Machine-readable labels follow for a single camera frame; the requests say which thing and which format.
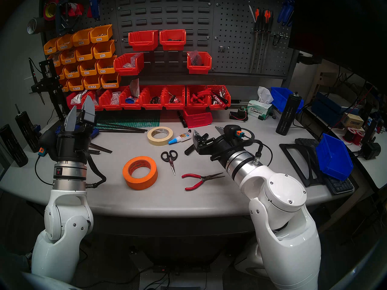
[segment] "green cutting mat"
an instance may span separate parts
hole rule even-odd
[[[117,129],[104,123],[120,124],[128,127],[146,128],[160,125],[159,110],[120,110],[101,112],[97,118],[97,128]]]

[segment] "masking tape roll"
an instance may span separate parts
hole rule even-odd
[[[132,177],[132,173],[140,167],[147,167],[151,171],[145,177],[139,179]],[[144,190],[151,187],[156,182],[158,176],[156,162],[146,156],[135,157],[129,160],[122,169],[122,174],[128,186],[135,190]]]
[[[160,133],[168,133],[168,136],[160,139],[154,138],[154,135],[160,134]],[[173,131],[168,127],[156,127],[150,130],[147,136],[150,144],[153,144],[159,147],[159,146],[168,144],[168,141],[170,141],[173,138]]]

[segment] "orange tape roll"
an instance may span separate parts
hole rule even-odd
[[[132,173],[140,167],[147,167],[151,171],[145,177],[139,179],[132,177]],[[147,189],[157,180],[158,173],[156,162],[152,158],[146,156],[135,157],[125,164],[122,169],[122,175],[130,188],[135,190]]]

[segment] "tissue box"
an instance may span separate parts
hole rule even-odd
[[[255,100],[250,101],[247,105],[247,113],[261,120],[265,120],[271,113],[272,109],[272,104],[265,104]]]

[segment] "floor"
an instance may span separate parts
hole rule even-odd
[[[29,252],[44,229],[43,217],[26,201],[0,191],[0,244],[16,254]],[[343,200],[322,204],[312,212],[317,225],[323,223]],[[320,234],[321,266],[319,289],[331,288],[375,244],[383,230],[385,217],[375,211],[372,198],[358,203],[346,216]],[[72,284],[87,286],[100,280],[126,282],[136,274],[129,258],[130,246],[138,239],[122,235],[91,233],[82,241]],[[139,277],[127,285],[101,283],[91,289],[138,289]],[[269,281],[246,275],[229,266],[223,274],[225,290],[275,289]]]

